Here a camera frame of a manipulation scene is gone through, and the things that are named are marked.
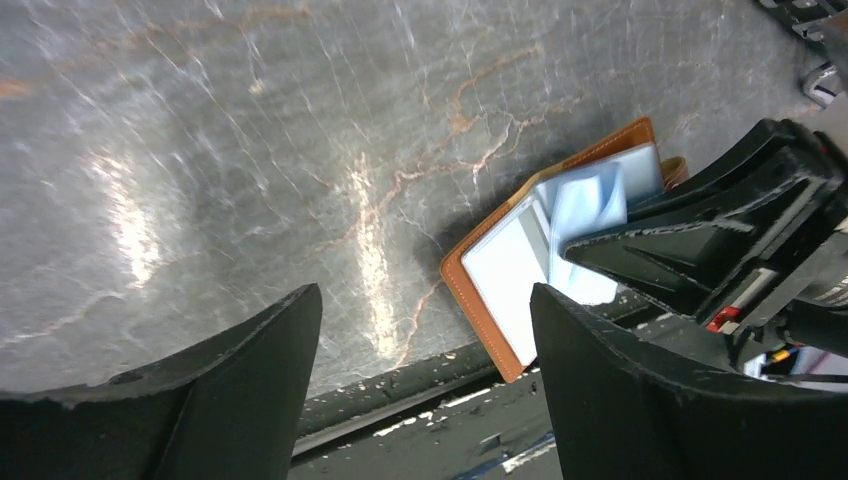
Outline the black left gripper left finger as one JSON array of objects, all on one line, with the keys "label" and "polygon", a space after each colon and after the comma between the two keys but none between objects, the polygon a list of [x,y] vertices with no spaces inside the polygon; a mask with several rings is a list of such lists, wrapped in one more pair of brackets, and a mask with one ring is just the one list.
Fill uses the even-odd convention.
[{"label": "black left gripper left finger", "polygon": [[283,479],[318,346],[320,288],[98,386],[1,397],[5,479]]}]

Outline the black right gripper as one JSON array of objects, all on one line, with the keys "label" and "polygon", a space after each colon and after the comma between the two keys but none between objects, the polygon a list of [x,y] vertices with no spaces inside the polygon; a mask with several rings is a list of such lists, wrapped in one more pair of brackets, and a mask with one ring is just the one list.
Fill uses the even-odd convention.
[{"label": "black right gripper", "polygon": [[763,119],[717,160],[564,257],[702,318],[702,360],[847,348],[847,177],[836,138]]}]

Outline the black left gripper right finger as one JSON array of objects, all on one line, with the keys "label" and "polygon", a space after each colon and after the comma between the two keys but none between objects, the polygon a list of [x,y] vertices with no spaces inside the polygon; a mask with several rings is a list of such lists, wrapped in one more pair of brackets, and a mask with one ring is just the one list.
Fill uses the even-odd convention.
[{"label": "black left gripper right finger", "polygon": [[530,301],[567,479],[843,479],[847,397],[716,369],[545,284]]}]

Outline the brown leather card holder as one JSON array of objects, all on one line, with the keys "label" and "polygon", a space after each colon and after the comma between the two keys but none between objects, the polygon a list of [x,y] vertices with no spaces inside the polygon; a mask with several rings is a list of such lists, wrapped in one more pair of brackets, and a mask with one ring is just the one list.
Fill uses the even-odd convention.
[{"label": "brown leather card holder", "polygon": [[619,284],[565,260],[565,244],[625,224],[636,205],[689,177],[662,159],[640,118],[535,174],[442,260],[440,272],[504,381],[537,357],[530,297],[546,283],[582,305],[612,302]]}]

